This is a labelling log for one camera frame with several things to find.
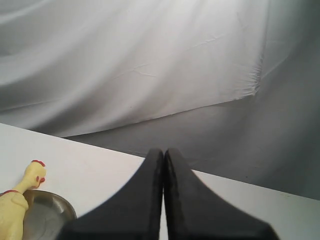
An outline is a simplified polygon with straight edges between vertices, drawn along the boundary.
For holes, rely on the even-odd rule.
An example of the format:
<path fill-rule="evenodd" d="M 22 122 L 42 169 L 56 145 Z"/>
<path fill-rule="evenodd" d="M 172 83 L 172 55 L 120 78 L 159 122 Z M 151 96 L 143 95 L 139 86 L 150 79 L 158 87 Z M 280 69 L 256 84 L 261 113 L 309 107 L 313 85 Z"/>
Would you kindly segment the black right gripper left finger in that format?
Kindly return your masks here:
<path fill-rule="evenodd" d="M 110 199 L 69 222 L 59 240 L 157 240 L 163 199 L 164 155 L 150 149 L 130 180 Z"/>

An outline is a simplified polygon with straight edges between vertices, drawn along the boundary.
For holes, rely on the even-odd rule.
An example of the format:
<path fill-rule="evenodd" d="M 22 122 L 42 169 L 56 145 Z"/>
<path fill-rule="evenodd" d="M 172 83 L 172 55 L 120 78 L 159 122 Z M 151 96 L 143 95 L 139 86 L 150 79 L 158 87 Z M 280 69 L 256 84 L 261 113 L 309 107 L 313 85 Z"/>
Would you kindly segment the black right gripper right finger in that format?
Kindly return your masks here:
<path fill-rule="evenodd" d="M 165 152 L 164 163 L 164 204 L 170 240 L 279 239 L 269 223 L 209 189 L 177 149 Z"/>

